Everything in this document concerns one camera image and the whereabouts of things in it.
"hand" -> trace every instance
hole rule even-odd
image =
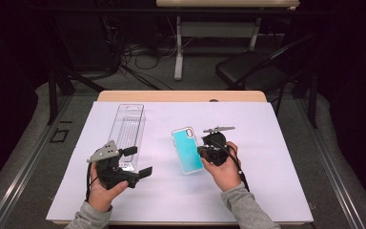
[[[107,212],[112,205],[112,200],[120,195],[129,186],[127,181],[122,181],[110,190],[103,187],[97,178],[96,162],[91,164],[91,180],[96,180],[91,184],[91,194],[88,203],[99,212]]]
[[[228,141],[227,145],[231,146],[231,155],[234,158],[237,158],[235,154],[235,152],[237,152],[237,146],[231,141]],[[204,164],[204,168],[213,176],[213,180],[215,181],[216,185],[222,190],[222,192],[225,192],[240,184],[241,179],[237,167],[230,156],[228,156],[227,160],[220,166],[211,164],[203,157],[201,157],[201,161]]]

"smartphone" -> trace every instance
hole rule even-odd
[[[172,131],[172,139],[184,174],[190,174],[204,168],[197,152],[197,142],[192,127]]]

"chair leg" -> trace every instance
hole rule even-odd
[[[277,106],[275,107],[275,116],[278,116],[278,111],[279,111],[280,105],[281,105],[281,99],[282,99],[283,94],[284,94],[284,87],[285,87],[285,84],[283,84],[280,88],[280,93],[279,93],[279,96],[278,96]]]

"person's left hand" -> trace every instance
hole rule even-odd
[[[97,178],[96,162],[91,164],[91,180],[96,180],[91,184],[91,194],[88,203],[99,212],[107,212],[112,205],[112,200],[120,195],[129,186],[127,181],[122,181],[110,190],[103,187]]]

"dark background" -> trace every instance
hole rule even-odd
[[[62,2],[35,1],[63,7]],[[113,2],[115,7],[155,7],[154,0]],[[285,41],[308,32],[321,37],[318,91],[330,102],[339,148],[366,189],[366,1],[300,2],[299,10],[338,13],[330,20],[294,20]],[[94,7],[88,0],[74,4]],[[122,31],[118,38],[127,36],[149,48],[156,47],[156,33],[165,26],[161,16],[125,16],[118,22]],[[35,89],[48,81],[55,61],[81,72],[117,67],[105,31],[98,16],[44,18],[27,14],[16,1],[0,0],[0,170],[31,120],[37,104]]]

